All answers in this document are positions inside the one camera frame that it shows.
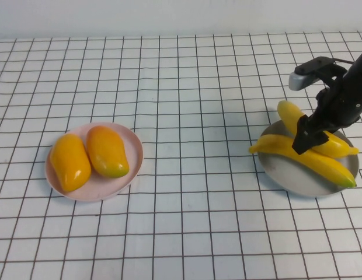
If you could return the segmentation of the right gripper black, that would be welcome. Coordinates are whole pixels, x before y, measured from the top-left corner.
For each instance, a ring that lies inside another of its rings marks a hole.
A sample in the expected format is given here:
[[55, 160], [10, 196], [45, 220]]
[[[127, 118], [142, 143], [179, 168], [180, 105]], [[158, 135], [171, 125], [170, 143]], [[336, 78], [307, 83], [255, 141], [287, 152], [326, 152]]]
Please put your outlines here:
[[330, 87], [317, 94], [316, 100], [316, 110], [309, 120], [303, 115], [297, 121], [292, 148], [298, 155], [327, 143], [329, 137], [323, 131], [335, 132], [359, 119], [362, 113], [362, 72], [348, 72], [336, 78]]

